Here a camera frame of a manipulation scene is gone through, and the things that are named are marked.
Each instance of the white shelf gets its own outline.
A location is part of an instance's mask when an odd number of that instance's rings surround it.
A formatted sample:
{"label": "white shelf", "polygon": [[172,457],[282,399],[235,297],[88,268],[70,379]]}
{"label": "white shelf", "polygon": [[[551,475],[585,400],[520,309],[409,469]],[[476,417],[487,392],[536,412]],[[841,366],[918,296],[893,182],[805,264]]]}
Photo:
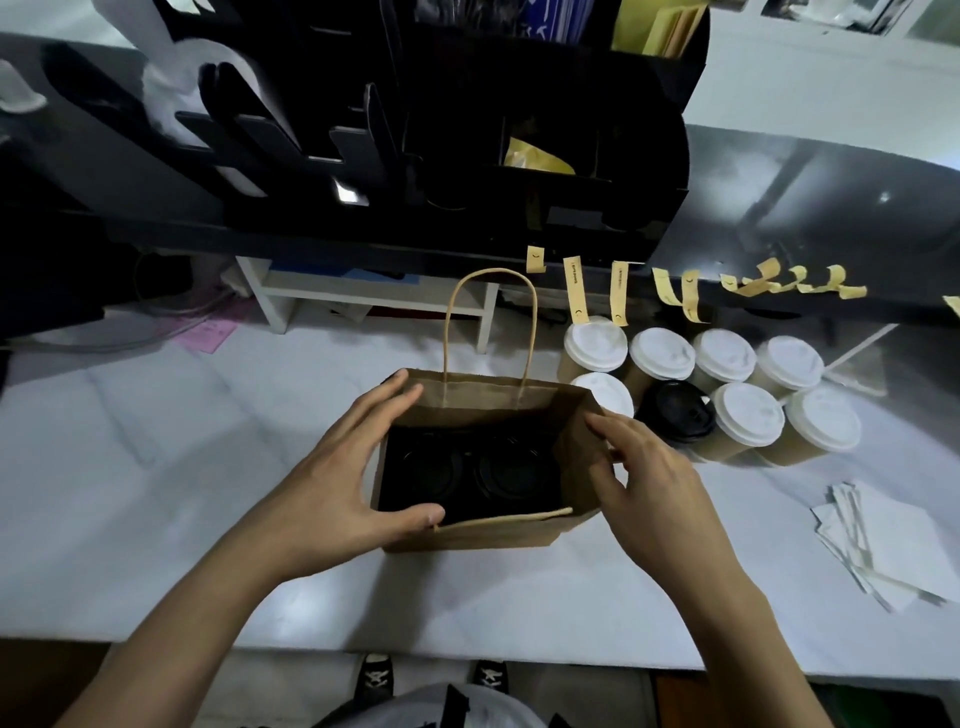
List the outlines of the white shelf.
{"label": "white shelf", "polygon": [[[446,312],[446,305],[456,284],[456,280],[427,276],[421,276],[417,284],[410,284],[343,279],[286,271],[270,271],[262,283],[263,292],[268,296],[382,305],[390,308],[415,308],[420,311],[441,313]],[[484,295],[483,283],[467,283],[457,296],[457,304],[453,312],[464,316],[482,316]]]}
{"label": "white shelf", "polygon": [[[450,296],[457,286],[456,280],[429,276],[420,276],[413,284],[272,271],[270,260],[242,255],[237,256],[237,264],[275,333],[287,330],[299,299],[446,313]],[[479,353],[487,352],[499,289],[499,283],[467,283],[457,294],[452,308],[452,313],[475,316],[480,320],[477,330]]]}

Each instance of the right hand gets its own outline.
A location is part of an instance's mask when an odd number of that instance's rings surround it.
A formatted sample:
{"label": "right hand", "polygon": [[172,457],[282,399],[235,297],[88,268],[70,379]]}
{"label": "right hand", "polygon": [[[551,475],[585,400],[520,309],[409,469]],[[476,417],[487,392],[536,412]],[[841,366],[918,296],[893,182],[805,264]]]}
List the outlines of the right hand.
{"label": "right hand", "polygon": [[629,417],[587,414],[587,423],[629,474],[624,488],[612,458],[590,468],[613,536],[678,607],[704,605],[718,590],[749,582],[689,460]]}

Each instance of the black rack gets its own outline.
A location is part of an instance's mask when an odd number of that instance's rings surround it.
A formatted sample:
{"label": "black rack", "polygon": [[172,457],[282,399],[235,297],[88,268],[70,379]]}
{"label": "black rack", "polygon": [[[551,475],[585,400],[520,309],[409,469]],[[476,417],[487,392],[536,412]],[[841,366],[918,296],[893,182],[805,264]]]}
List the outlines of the black rack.
{"label": "black rack", "polygon": [[[560,240],[568,250],[588,242],[622,251],[636,240],[648,255],[686,196],[682,114],[706,64],[709,12],[684,56],[668,60],[609,50],[618,0],[597,0],[575,46],[418,23],[412,0],[215,0],[216,12],[200,15],[154,2],[173,40],[209,38],[255,61],[286,123],[229,63],[200,69],[207,114],[177,114],[205,148],[154,132],[139,101],[65,45],[48,50],[48,79],[261,217],[299,219],[309,231],[317,222],[306,201],[339,204],[336,181],[371,207],[423,208],[442,227],[479,224],[501,238]],[[576,174],[504,166],[511,137]],[[238,170],[266,198],[243,198],[215,168]]]}

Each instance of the paper bag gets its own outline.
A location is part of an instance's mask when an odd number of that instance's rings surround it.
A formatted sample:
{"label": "paper bag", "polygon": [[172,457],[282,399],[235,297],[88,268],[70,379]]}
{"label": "paper bag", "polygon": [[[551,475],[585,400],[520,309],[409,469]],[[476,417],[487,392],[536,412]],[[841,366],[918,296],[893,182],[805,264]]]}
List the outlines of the paper bag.
{"label": "paper bag", "polygon": [[[510,273],[522,278],[533,293],[533,326],[527,364],[520,379],[505,376],[449,374],[448,333],[450,312],[461,286],[487,273]],[[536,417],[556,431],[552,448],[561,472],[563,509],[550,513],[464,521],[440,525],[432,531],[388,546],[388,551],[426,551],[460,548],[515,548],[549,546],[560,534],[596,515],[599,502],[593,491],[588,468],[597,458],[607,457],[607,444],[593,434],[584,418],[586,412],[602,413],[593,394],[581,387],[527,379],[537,337],[537,291],[525,276],[506,268],[477,271],[461,280],[450,297],[444,323],[444,371],[410,370],[407,386],[423,385],[417,403],[396,420],[411,427],[462,428],[492,425],[517,417]],[[389,434],[380,449],[380,461],[373,487],[372,504],[379,502],[380,483],[386,461]]]}

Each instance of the stack of napkins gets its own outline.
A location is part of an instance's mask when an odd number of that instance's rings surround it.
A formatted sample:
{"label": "stack of napkins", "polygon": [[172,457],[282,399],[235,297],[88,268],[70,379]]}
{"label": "stack of napkins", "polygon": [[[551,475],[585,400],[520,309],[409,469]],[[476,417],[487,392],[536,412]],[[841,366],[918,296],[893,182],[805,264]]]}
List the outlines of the stack of napkins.
{"label": "stack of napkins", "polygon": [[830,495],[833,502],[812,509],[817,535],[887,611],[899,612],[924,593],[960,602],[960,579],[923,508],[863,482],[831,486]]}

